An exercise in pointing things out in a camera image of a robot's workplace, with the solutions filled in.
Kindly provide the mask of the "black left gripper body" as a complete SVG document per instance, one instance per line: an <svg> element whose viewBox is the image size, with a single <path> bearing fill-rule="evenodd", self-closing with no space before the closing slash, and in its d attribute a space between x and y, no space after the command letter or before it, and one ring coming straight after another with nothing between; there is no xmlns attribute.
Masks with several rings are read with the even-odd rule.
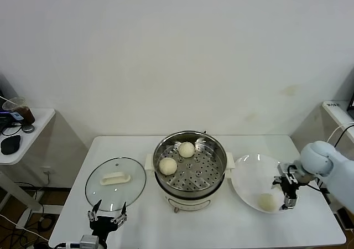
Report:
<svg viewBox="0 0 354 249"><path fill-rule="evenodd" d="M106 243L108 235L118 230L120 217L89 216L89 227L92 235L98 237L99 243Z"/></svg>

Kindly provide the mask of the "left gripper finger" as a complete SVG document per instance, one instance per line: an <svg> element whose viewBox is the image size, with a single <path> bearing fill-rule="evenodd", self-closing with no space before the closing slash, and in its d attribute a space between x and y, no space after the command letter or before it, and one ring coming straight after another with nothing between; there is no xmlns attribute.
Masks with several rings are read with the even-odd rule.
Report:
<svg viewBox="0 0 354 249"><path fill-rule="evenodd" d="M127 221L126 211L127 211L126 203L124 203L120 215L112 219L111 223L116 224L118 227L121 227Z"/></svg>
<svg viewBox="0 0 354 249"><path fill-rule="evenodd" d="M87 216L89 221L93 222L93 221L97 221L98 220L98 216L97 216L97 212L100 208L102 200L99 200L92 208L92 210L89 210L87 212Z"/></svg>

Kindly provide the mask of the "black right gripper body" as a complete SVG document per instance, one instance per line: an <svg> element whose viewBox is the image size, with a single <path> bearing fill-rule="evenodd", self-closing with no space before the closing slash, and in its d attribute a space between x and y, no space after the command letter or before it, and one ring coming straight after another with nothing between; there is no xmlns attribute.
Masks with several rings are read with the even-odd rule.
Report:
<svg viewBox="0 0 354 249"><path fill-rule="evenodd" d="M288 172L279 172L280 175L280 188L284 196L296 196L296 192L300 187L299 181L296 178L296 171L291 170Z"/></svg>

